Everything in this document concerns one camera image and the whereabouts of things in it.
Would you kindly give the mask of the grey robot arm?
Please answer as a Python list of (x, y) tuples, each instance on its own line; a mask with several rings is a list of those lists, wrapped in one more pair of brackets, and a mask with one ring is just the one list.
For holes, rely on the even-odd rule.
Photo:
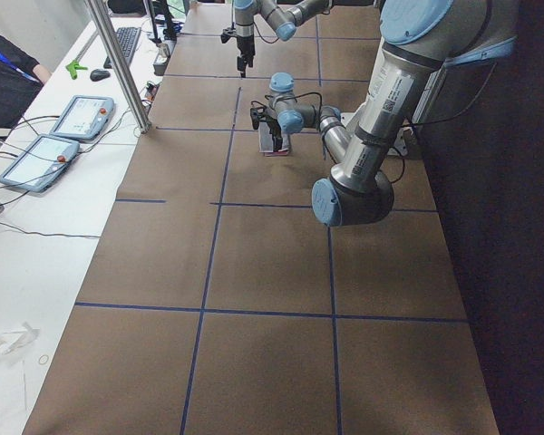
[(380, 50), (367, 97), (344, 125), (329, 105), (306, 105), (294, 79), (275, 73), (267, 104), (250, 111), (275, 140), (315, 128), (336, 164), (312, 188), (312, 208), (328, 227), (374, 223), (393, 206), (393, 187), (380, 167), (403, 123), (411, 119), (432, 73), (443, 66), (487, 62), (511, 54), (516, 1), (387, 1)]
[(220, 40), (223, 44), (235, 39), (239, 56), (237, 70), (242, 78), (246, 76), (246, 69), (253, 66), (256, 56), (255, 46), (255, 17), (260, 15), (268, 26), (275, 32), (278, 39), (288, 41), (296, 29), (316, 15), (329, 13), (333, 1), (310, 0), (300, 1), (287, 10), (283, 10), (276, 1), (234, 1), (232, 6), (232, 25), (225, 28)]

